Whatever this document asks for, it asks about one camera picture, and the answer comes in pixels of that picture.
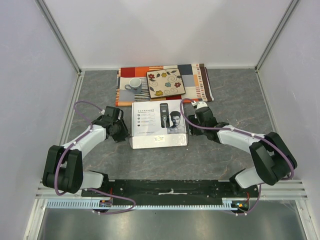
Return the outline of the white hair clipper kit box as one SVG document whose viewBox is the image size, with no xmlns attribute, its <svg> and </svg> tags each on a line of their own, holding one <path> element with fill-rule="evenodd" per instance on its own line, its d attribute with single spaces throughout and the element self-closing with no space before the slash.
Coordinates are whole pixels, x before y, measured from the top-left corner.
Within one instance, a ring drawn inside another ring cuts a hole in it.
<svg viewBox="0 0 320 240">
<path fill-rule="evenodd" d="M 160 104 L 167 103 L 168 128 L 161 127 Z M 131 109 L 132 149 L 180 147 L 188 144 L 188 131 L 179 99 L 134 102 Z"/>
</svg>

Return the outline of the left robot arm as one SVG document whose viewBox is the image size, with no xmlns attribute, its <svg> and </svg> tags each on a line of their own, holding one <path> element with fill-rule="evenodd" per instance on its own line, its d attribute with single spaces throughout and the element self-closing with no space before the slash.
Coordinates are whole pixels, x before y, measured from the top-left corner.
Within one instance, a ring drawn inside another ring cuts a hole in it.
<svg viewBox="0 0 320 240">
<path fill-rule="evenodd" d="M 58 196 L 91 188 L 99 197 L 106 196 L 110 191 L 109 183 L 104 181 L 107 177 L 99 172 L 84 171 L 83 159 L 108 138 L 116 143 L 126 140 L 129 131 L 123 116 L 122 109 L 107 106 L 102 115 L 91 121 L 88 128 L 75 139 L 64 145 L 51 146 L 46 157 L 42 184 L 54 189 Z"/>
</svg>

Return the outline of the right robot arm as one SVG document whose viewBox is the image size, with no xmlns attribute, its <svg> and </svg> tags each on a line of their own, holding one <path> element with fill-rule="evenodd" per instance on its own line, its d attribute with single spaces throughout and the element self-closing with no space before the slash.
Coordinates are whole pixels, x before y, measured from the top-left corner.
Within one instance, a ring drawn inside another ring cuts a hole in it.
<svg viewBox="0 0 320 240">
<path fill-rule="evenodd" d="M 191 135 L 204 135 L 210 141 L 251 155 L 253 167 L 245 168 L 229 179 L 229 191 L 233 196 L 240 197 L 247 188 L 258 184 L 273 186 L 293 177 L 297 161 L 278 133 L 256 134 L 240 130 L 227 122 L 218 122 L 205 102 L 192 105 L 195 113 L 187 119 Z"/>
</svg>

